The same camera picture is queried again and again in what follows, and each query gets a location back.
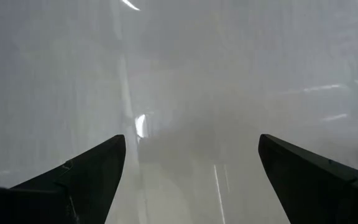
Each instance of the black object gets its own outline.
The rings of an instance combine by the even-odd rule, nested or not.
[[[358,223],[358,170],[268,134],[259,156],[291,224]]]
[[[125,154],[124,136],[114,136],[42,175],[0,188],[0,223],[104,223]]]

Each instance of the floor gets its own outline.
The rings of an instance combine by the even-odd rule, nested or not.
[[[125,134],[106,223],[288,223],[262,133],[358,169],[358,1],[0,0],[0,186]]]

